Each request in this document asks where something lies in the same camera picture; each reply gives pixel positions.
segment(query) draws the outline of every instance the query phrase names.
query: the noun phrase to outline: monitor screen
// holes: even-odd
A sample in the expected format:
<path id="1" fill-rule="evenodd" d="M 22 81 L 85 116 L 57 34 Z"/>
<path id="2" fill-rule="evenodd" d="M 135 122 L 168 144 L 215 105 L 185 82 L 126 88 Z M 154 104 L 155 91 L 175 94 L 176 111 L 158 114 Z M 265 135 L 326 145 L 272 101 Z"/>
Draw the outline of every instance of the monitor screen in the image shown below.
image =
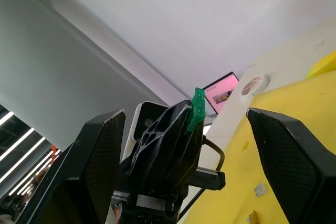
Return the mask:
<path id="1" fill-rule="evenodd" d="M 224 107 L 238 82 L 238 78 L 231 72 L 204 88 L 205 98 L 217 114 Z"/>

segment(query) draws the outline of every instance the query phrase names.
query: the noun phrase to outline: black frame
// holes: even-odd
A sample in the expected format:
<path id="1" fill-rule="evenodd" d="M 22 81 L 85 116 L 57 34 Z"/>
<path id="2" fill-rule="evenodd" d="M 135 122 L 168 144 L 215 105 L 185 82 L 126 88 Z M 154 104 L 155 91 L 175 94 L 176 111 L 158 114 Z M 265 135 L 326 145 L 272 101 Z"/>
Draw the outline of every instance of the black frame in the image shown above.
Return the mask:
<path id="1" fill-rule="evenodd" d="M 211 87 L 212 85 L 222 81 L 223 79 L 227 78 L 228 76 L 230 76 L 231 74 L 233 74 L 236 79 L 238 80 L 239 82 L 239 79 L 237 78 L 237 76 L 235 75 L 235 73 L 233 73 L 232 71 L 226 75 L 224 75 L 223 77 L 219 78 L 218 80 L 212 82 L 211 84 L 209 84 L 208 86 L 204 87 L 203 90 L 205 91 L 207 88 Z M 218 115 L 218 112 L 215 110 L 215 108 L 212 106 L 212 104 L 210 103 L 209 99 L 205 96 L 205 99 L 207 100 L 207 102 L 210 104 L 211 108 L 213 108 L 213 110 L 215 111 L 215 113 Z"/>

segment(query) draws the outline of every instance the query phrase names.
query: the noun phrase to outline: white ceiling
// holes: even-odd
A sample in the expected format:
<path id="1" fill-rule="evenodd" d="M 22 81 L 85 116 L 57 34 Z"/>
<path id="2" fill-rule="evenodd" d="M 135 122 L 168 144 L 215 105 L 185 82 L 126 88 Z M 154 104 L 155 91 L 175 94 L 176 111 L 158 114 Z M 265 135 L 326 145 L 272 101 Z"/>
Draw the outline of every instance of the white ceiling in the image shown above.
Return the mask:
<path id="1" fill-rule="evenodd" d="M 188 97 L 336 15 L 336 0 L 76 0 Z"/>

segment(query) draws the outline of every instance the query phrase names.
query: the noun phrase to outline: round white object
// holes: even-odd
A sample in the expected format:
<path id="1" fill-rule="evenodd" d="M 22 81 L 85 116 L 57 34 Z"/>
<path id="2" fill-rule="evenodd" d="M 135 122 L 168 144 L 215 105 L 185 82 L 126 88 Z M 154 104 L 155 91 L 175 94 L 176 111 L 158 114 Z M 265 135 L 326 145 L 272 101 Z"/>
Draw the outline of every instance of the round white object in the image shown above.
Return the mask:
<path id="1" fill-rule="evenodd" d="M 244 98 L 251 97 L 252 95 L 260 94 L 268 85 L 268 78 L 259 75 L 252 78 L 242 89 L 240 95 Z"/>

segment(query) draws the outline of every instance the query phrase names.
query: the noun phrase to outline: gray wall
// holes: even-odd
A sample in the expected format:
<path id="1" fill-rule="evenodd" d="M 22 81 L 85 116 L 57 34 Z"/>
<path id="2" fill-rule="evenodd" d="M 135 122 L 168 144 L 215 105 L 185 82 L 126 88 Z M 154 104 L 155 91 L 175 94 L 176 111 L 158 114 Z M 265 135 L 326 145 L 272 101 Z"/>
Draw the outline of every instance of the gray wall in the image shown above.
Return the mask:
<path id="1" fill-rule="evenodd" d="M 0 104 L 64 150 L 85 122 L 162 101 L 39 0 L 0 0 Z"/>

